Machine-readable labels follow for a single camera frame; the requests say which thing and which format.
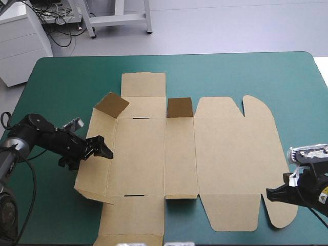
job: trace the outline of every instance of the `drawer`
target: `drawer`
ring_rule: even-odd
[[[0,42],[35,33],[28,18],[0,24]]]
[[[37,34],[18,37],[0,43],[0,59],[42,48],[42,43]]]
[[[0,77],[7,86],[27,82],[35,63],[42,57],[47,57],[44,49],[34,50],[24,54],[0,60]]]

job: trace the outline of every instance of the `green table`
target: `green table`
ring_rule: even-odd
[[[167,96],[188,97],[194,110],[203,96],[230,96],[241,107],[243,95],[265,102],[273,112],[285,151],[328,141],[328,92],[305,52],[65,57],[39,60],[13,114],[12,123],[39,113],[56,126],[80,116],[86,123],[93,106],[109,91],[120,93],[122,73],[166,72]],[[97,238],[101,203],[74,189],[76,172],[57,166],[59,156],[46,152],[34,160],[38,191],[22,243],[92,244]],[[26,164],[17,166],[10,182],[27,212],[32,177]],[[261,205],[255,232],[214,232],[199,199],[166,203],[165,241],[224,244],[324,244],[328,233],[305,208],[283,230],[272,228]]]

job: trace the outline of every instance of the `yellow sticker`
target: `yellow sticker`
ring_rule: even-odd
[[[321,193],[328,195],[328,186],[321,191]]]

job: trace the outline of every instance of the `flattened cardboard box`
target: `flattened cardboard box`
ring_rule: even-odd
[[[271,223],[282,228],[297,207],[270,202],[265,188],[288,172],[273,116],[245,96],[244,113],[229,97],[168,100],[164,73],[122,75],[121,97],[109,93],[92,112],[88,137],[102,135],[114,159],[82,162],[75,188],[104,204],[97,245],[161,245],[165,199],[200,195],[216,231],[257,228],[261,194]]]

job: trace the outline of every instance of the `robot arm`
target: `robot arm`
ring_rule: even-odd
[[[328,217],[328,145],[290,148],[287,159],[296,170],[283,175],[284,185],[266,190],[268,199],[313,208]]]
[[[28,114],[18,124],[5,126],[4,114],[1,123],[10,130],[8,138],[0,143],[0,245],[14,245],[19,240],[17,221],[18,210],[13,192],[7,187],[16,164],[25,160],[34,146],[40,146],[62,156],[59,166],[68,165],[76,170],[81,160],[92,154],[107,159],[113,152],[107,148],[101,136],[84,139],[75,135],[83,126],[80,118],[74,119],[62,128],[56,128],[39,114]]]

